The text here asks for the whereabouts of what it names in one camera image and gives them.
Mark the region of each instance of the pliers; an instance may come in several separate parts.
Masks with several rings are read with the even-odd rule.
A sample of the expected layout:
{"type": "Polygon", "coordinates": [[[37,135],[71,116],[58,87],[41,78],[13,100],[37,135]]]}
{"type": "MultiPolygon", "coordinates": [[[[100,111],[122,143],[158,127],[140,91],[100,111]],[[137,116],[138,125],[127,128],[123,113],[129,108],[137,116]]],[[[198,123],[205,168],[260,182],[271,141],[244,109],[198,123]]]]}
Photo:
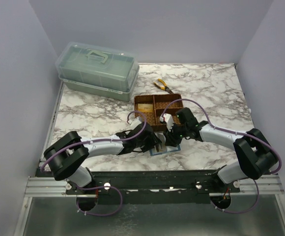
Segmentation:
{"type": "Polygon", "coordinates": [[[164,90],[164,91],[167,91],[168,93],[170,94],[173,94],[174,92],[172,92],[172,90],[167,86],[167,84],[162,80],[162,79],[158,79],[158,81],[160,83],[162,83],[164,85],[163,86],[159,86],[156,82],[153,82],[153,84],[155,85],[155,87],[157,87],[158,89],[161,89],[161,90],[164,90]]]}

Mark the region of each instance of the yellow pliers handle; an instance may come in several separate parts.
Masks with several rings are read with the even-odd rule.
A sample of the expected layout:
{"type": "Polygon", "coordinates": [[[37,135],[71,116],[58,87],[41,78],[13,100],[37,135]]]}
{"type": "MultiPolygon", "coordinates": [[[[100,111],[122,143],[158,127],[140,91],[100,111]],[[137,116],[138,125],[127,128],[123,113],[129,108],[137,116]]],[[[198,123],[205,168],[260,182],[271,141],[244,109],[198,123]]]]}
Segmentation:
{"type": "Polygon", "coordinates": [[[160,83],[162,83],[164,85],[164,87],[159,86],[156,82],[153,82],[153,84],[155,85],[155,87],[157,87],[158,89],[162,89],[162,90],[166,90],[167,84],[162,80],[162,79],[158,79],[158,81],[160,83]]]}

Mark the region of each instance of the tool box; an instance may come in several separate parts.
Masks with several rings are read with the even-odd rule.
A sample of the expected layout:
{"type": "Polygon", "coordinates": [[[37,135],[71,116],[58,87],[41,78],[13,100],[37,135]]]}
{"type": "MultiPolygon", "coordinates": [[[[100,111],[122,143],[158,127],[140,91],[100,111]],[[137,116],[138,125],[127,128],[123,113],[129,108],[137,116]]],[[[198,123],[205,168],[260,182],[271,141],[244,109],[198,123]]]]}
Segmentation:
{"type": "Polygon", "coordinates": [[[129,101],[139,65],[129,53],[70,42],[56,61],[68,88],[129,101]]]}
{"type": "MultiPolygon", "coordinates": [[[[144,112],[141,111],[146,117],[148,124],[151,125],[154,132],[165,131],[166,125],[160,123],[160,115],[164,111],[170,102],[180,99],[182,96],[178,93],[174,94],[157,94],[157,95],[139,95],[134,97],[134,109],[139,111],[139,104],[150,104],[152,105],[152,111],[144,112]]],[[[173,120],[176,124],[180,124],[176,112],[183,108],[182,101],[173,103],[166,111],[166,113],[172,115],[173,120]]]]}

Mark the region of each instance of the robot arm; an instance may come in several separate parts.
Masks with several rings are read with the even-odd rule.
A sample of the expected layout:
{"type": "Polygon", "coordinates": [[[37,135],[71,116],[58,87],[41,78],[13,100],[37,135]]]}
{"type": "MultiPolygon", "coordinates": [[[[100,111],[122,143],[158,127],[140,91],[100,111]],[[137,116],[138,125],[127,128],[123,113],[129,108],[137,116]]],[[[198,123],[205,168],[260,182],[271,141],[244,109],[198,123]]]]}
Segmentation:
{"type": "Polygon", "coordinates": [[[44,151],[46,160],[51,158],[56,152],[74,144],[83,142],[72,149],[61,152],[49,162],[50,169],[55,180],[68,179],[79,187],[90,184],[93,180],[89,169],[81,166],[83,161],[89,157],[100,155],[122,155],[131,153],[139,148],[141,152],[152,149],[160,144],[161,140],[154,134],[151,126],[147,123],[143,132],[130,140],[124,141],[141,131],[143,123],[140,117],[134,119],[130,130],[116,133],[105,138],[81,138],[76,131],[71,131],[59,139],[56,143],[44,151]]]}
{"type": "MultiPolygon", "coordinates": [[[[160,117],[160,121],[167,125],[164,132],[167,146],[176,147],[185,138],[219,144],[236,152],[238,161],[224,166],[217,172],[215,178],[218,183],[227,184],[247,177],[258,179],[278,162],[268,147],[249,137],[217,130],[207,121],[198,122],[189,108],[183,108],[176,114],[181,125],[175,124],[170,114],[160,117]]],[[[258,129],[239,133],[250,134],[269,144],[258,129]]]]}

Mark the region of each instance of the brown tray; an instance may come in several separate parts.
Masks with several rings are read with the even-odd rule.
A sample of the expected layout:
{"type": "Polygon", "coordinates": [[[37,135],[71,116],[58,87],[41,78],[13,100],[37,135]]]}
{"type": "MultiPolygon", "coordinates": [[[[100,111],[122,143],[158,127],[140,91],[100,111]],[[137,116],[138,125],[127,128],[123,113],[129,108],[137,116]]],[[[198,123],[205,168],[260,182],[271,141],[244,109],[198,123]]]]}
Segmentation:
{"type": "MultiPolygon", "coordinates": [[[[160,123],[160,115],[166,106],[177,99],[182,98],[180,94],[158,94],[158,95],[139,95],[134,97],[134,109],[138,110],[138,104],[152,104],[153,112],[143,112],[143,114],[147,117],[148,124],[151,125],[154,132],[165,131],[166,126],[160,123]]],[[[173,103],[166,111],[166,113],[171,114],[173,120],[176,124],[180,124],[176,112],[183,108],[182,101],[178,101],[173,103]]]]}

